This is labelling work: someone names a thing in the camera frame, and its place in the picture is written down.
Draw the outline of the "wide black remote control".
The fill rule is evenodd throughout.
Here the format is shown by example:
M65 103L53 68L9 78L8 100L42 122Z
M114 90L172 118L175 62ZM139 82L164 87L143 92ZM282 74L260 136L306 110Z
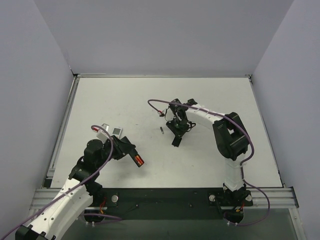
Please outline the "wide black remote control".
M123 152L132 158L132 160L134 161L134 163L137 165L138 168L142 167L145 162L139 155L138 151L136 150L136 146L132 144L126 136L124 136L121 140L124 143Z

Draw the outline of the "black battery cover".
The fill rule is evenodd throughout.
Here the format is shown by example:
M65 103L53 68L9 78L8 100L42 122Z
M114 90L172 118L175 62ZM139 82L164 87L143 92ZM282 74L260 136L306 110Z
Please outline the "black battery cover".
M174 147L179 147L180 146L180 143L181 143L181 141L182 141L182 138L183 138L183 134L176 134L175 136L174 136L174 139L173 139L173 141L172 141L172 145L174 146Z

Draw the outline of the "white remote control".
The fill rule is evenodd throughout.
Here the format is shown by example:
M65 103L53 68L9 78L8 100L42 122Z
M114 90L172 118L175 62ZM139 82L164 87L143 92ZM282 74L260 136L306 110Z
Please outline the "white remote control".
M117 137L118 139L121 137L121 134L122 134L122 128L121 127L114 127L112 129L112 135Z

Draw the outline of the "red orange battery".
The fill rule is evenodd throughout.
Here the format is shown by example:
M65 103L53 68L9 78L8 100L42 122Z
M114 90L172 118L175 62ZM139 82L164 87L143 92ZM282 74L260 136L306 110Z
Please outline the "red orange battery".
M141 167L145 163L139 155L135 156L135 162L139 167Z

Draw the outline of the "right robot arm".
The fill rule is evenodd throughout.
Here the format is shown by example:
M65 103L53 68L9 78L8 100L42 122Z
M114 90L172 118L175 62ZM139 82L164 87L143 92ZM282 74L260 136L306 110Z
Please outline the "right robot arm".
M178 147L183 136L196 125L201 125L213 132L217 150L225 158L225 179L223 188L230 193L239 193L245 189L241 172L241 161L248 151L249 141L246 129L235 112L217 113L207 109L194 99L182 104L174 99L168 105L173 117L166 126L174 134L172 145Z

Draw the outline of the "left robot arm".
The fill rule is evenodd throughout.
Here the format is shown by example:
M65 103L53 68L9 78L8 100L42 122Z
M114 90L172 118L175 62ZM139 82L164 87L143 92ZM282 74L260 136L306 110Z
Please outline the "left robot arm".
M120 160L127 155L133 160L139 157L136 146L127 137L112 136L105 142L90 140L58 194L28 226L21 225L14 238L60 240L87 207L101 203L103 187L96 182L100 170L109 160Z

